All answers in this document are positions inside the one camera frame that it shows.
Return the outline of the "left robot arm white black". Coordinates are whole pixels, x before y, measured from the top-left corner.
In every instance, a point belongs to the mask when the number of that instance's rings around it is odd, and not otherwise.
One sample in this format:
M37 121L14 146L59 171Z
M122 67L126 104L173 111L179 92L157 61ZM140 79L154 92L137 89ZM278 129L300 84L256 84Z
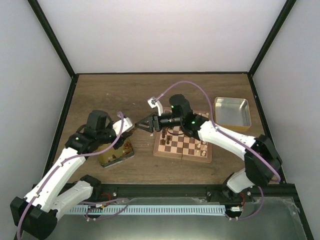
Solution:
M129 136L134 126L131 119L120 111L117 116L120 120L113 122L107 112L93 110L86 124L68 138L59 158L41 181L23 198L12 200L10 210L18 240L22 238L22 232L39 240L46 239L70 209L86 199L97 202L101 198L100 182L91 176L79 180L67 191L61 191L89 157L104 153L97 150L99 146L108 144L108 150L117 149Z

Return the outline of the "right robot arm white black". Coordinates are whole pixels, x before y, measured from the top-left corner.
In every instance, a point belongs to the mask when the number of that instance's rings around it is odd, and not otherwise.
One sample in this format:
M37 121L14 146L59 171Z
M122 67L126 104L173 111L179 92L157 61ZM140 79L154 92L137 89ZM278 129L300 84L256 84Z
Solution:
M243 190L256 186L266 187L276 178L280 182L279 169L282 160L270 138L248 136L217 125L208 117L191 109L189 101L182 94L169 98L170 112L164 112L160 101L152 97L148 100L154 112L135 124L135 127L150 133L162 129L180 127L182 132L198 141L216 145L244 161L244 168L232 173L223 183L222 195L229 202L236 200Z

